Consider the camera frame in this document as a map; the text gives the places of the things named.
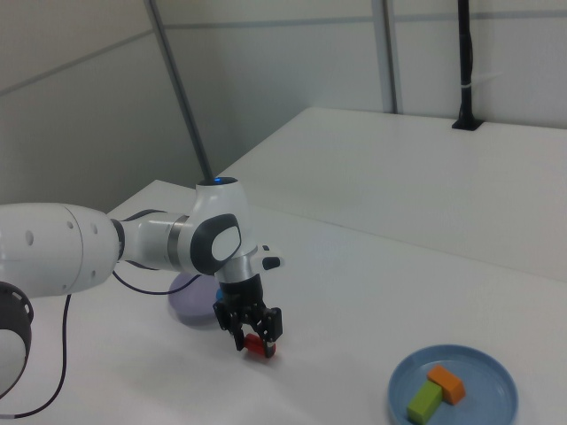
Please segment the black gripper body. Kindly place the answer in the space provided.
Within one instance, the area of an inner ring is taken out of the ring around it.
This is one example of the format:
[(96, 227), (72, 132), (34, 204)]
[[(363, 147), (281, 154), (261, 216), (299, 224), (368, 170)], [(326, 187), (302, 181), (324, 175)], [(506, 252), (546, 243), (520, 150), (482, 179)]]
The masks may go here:
[(245, 309), (261, 312), (266, 308), (259, 274), (241, 282), (221, 282), (220, 290), (221, 299), (216, 302), (219, 317), (230, 312), (241, 314)]

